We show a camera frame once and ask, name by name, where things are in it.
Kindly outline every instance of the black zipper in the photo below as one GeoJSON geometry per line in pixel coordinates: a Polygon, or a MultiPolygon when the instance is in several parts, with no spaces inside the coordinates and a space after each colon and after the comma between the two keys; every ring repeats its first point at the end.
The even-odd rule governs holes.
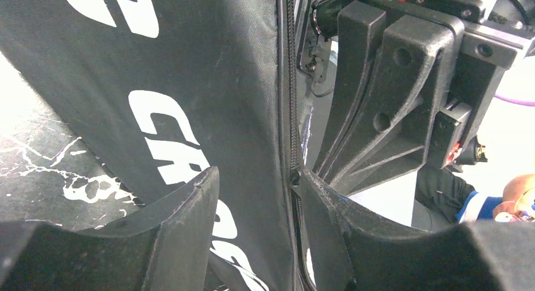
{"type": "Polygon", "coordinates": [[[290,81],[290,170],[297,170],[300,166],[299,133],[297,126],[297,65],[295,55],[295,21],[293,0],[286,0],[286,20],[288,27],[288,69],[290,81]]]}
{"type": "Polygon", "coordinates": [[[297,117],[297,57],[295,51],[295,20],[294,20],[295,4],[293,0],[286,0],[286,21],[288,27],[288,70],[289,70],[289,86],[290,86],[290,189],[291,205],[292,205],[292,218],[297,217],[298,222],[293,221],[295,236],[297,238],[297,263],[299,271],[299,279],[302,287],[306,291],[314,291],[315,288],[310,283],[309,276],[306,270],[306,250],[303,246],[303,230],[305,227],[303,208],[301,204],[301,198],[293,190],[299,183],[299,170],[301,167],[300,156],[300,135],[298,131],[298,117],[297,117]]]}

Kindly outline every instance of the blue shirt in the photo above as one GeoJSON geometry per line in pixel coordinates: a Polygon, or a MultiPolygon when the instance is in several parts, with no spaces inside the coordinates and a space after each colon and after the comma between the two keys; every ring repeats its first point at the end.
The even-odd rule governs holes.
{"type": "Polygon", "coordinates": [[[459,223],[475,222],[476,220],[492,220],[492,210],[503,201],[502,198],[487,196],[477,191],[472,191],[464,206],[457,213],[459,223]]]}

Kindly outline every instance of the purple cable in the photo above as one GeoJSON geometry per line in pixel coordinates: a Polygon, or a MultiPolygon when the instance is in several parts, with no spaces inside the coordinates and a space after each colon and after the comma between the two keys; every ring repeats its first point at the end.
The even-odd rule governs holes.
{"type": "Polygon", "coordinates": [[[508,102],[508,103],[515,104],[515,105],[535,107],[535,101],[532,101],[532,100],[516,100],[514,98],[504,97],[503,95],[499,95],[499,94],[494,95],[494,97],[499,100],[503,100],[504,102],[508,102]]]}

